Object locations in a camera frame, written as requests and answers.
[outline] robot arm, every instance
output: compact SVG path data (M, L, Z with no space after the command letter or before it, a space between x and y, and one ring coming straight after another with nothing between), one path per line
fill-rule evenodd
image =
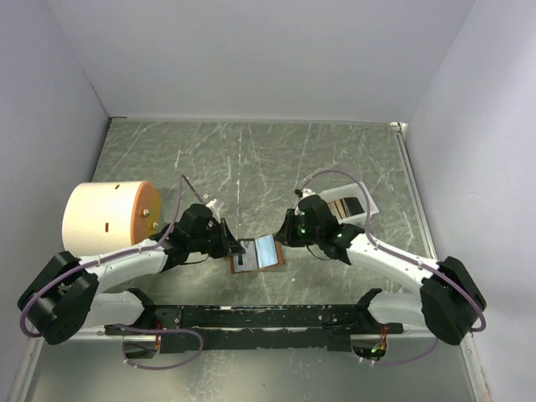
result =
M225 220L219 216L215 219L210 206L191 205L174 224L170 235L162 240L167 230L166 226L150 239L104 255L77 259L69 251L58 253L21 295L18 308L22 311L35 293L66 271L94 262L94 266L65 278L44 293L28 312L29 321L48 343L62 343L83 327L135 323L152 307L151 300L137 289L103 293L111 287L184 264L192 252L212 258L243 252ZM106 259L117 254L123 256Z
M290 247L318 245L333 260L392 278L412 293L393 295L379 290L368 307L378 322L428 327L443 342L461 342L477 320L477 312L455 286L481 311L486 308L486 301L461 261L453 257L435 261L382 245L358 226L339 224L327 203L310 190L298 195L301 200L296 209L286 211L285 222L276 235L278 241Z

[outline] black bracket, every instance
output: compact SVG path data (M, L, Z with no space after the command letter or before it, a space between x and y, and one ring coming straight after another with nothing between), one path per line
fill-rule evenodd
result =
M486 308L484 296L461 261L448 257L439 263L438 271L461 286L482 310ZM441 341L459 345L477 320L473 307L438 276L423 280L420 297L428 329Z
M33 294L78 265L78 260L69 251L52 257L18 299L18 309L22 311ZM98 285L96 275L86 270L70 276L36 301L29 311L29 321L47 343L55 345L66 341L84 325Z
M144 320L147 328L142 322L135 326L193 329L203 337L204 350L326 348L350 352L352 335L380 334L380 324L368 311L370 300L379 291L370 291L356 305L155 306L152 320ZM387 327L389 333L403 332L398 323ZM106 327L106 334L133 335L113 326ZM198 340L189 335L160 338L160 353L197 349Z

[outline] white cylinder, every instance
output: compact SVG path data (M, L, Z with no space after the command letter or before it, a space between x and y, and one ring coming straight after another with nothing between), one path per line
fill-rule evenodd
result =
M149 182L82 183L65 207L64 247L80 257L135 245L159 231L160 204Z

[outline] black metal base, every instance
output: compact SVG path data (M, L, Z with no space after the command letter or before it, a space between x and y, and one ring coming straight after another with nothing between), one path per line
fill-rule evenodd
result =
M350 352L351 335L380 334L380 324L368 312L369 300L377 292L372 290L357 305L154 306L147 309L154 319L142 317L135 327L192 329L203 337L204 350L326 348ZM403 332L398 323L386 327L392 334ZM124 336L129 332L108 326L106 334ZM187 334L160 338L160 353L197 349L198 340Z

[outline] white enclosure wall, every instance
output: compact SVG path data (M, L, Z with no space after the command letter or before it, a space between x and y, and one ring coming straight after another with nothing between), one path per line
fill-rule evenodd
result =
M472 0L48 0L112 116L408 121Z
M44 0L0 3L0 400L26 338L20 294L62 250L72 189L91 177L106 117Z
M536 2L479 0L411 119L410 158L440 257L487 298L475 336L496 401L534 400Z

